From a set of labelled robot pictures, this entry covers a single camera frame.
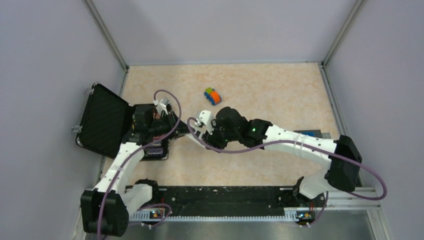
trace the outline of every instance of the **white wall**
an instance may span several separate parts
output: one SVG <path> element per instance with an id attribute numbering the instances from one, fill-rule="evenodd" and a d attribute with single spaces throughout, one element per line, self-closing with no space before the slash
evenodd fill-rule
<path id="1" fill-rule="evenodd" d="M 126 63 L 322 61 L 356 0 L 94 0 Z"/>
<path id="2" fill-rule="evenodd" d="M 123 71 L 82 0 L 0 3 L 0 233 L 66 240 L 101 157 L 75 145 L 84 90 Z"/>
<path id="3" fill-rule="evenodd" d="M 424 1 L 368 1 L 328 66 L 395 239 L 423 239 Z M 377 186 L 366 175 L 365 182 Z"/>

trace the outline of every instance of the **colorful toy car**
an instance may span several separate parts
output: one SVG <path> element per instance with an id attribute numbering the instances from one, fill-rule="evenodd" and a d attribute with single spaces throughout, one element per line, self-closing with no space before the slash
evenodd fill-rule
<path id="1" fill-rule="evenodd" d="M 208 87 L 204 90 L 204 97 L 209 100 L 210 104 L 213 106 L 219 104 L 222 99 L 221 96 L 215 91 L 215 89 Z"/>

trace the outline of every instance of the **black case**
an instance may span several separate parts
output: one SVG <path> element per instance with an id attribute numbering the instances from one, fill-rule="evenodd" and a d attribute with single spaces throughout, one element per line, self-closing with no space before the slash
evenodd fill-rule
<path id="1" fill-rule="evenodd" d="M 119 151 L 122 138 L 130 130 L 135 105 L 107 89 L 100 83 L 94 83 L 85 105 L 76 134 L 78 146 L 97 154 L 114 159 Z M 143 158 L 143 160 L 164 160 L 168 156 L 169 140 L 162 141 L 164 155 Z"/>

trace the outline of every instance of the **case lid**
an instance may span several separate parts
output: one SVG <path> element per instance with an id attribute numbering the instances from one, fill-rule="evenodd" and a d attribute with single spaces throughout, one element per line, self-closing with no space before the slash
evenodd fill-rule
<path id="1" fill-rule="evenodd" d="M 130 130 L 134 108 L 100 83 L 94 83 L 76 135 L 80 147 L 114 159 Z"/>

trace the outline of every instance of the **wooden table surface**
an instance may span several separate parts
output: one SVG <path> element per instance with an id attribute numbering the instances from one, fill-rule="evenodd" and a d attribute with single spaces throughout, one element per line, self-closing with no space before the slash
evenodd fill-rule
<path id="1" fill-rule="evenodd" d="M 221 103 L 212 106 L 205 99 L 208 87 L 221 95 Z M 263 119 L 292 131 L 319 129 L 334 139 L 339 137 L 316 63 L 132 66 L 122 97 L 131 104 L 152 103 L 158 89 L 177 96 L 184 122 L 198 111 L 216 114 L 230 106 L 248 120 Z M 165 96 L 158 94 L 159 99 Z M 168 98 L 177 112 L 177 105 Z M 226 149 L 243 148 L 231 142 Z M 111 161 L 107 159 L 105 170 Z M 129 184 L 148 178 L 162 186 L 294 185 L 301 176 L 320 168 L 284 152 L 216 153 L 182 137 L 171 142 L 167 160 L 139 162 Z"/>

